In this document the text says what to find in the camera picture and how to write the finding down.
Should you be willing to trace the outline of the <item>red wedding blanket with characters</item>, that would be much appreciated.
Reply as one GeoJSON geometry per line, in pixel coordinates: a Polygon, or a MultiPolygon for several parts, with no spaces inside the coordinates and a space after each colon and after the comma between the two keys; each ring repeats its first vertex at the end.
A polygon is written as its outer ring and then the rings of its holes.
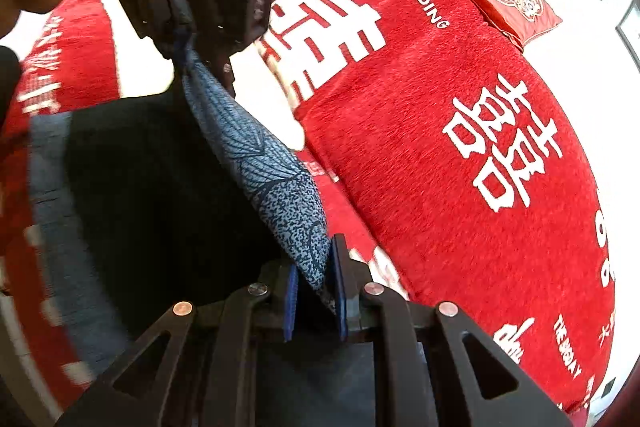
{"type": "MultiPolygon", "coordinates": [[[[25,61],[1,52],[6,425],[59,426],[105,371],[79,360],[48,291],[30,123],[175,80],[174,58],[118,0],[62,0],[44,15],[25,61]]],[[[615,329],[597,183],[544,80],[472,0],[272,0],[266,32],[230,67],[227,92],[314,180],[329,257],[341,234],[409,303],[455,303],[567,426],[585,425],[615,329]]],[[[343,343],[326,278],[315,291],[298,275],[291,340],[258,347],[253,426],[378,426],[371,343],[343,343]]]]}

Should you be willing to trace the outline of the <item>black pants with patterned waistband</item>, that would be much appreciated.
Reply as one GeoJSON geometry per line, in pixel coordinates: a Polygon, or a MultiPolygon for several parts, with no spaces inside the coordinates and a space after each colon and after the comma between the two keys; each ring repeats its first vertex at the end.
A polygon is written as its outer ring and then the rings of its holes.
{"type": "Polygon", "coordinates": [[[271,261],[322,291],[326,214],[310,173],[187,38],[163,93],[35,117],[28,182],[48,291],[104,371],[167,308],[226,298],[271,261]]]}

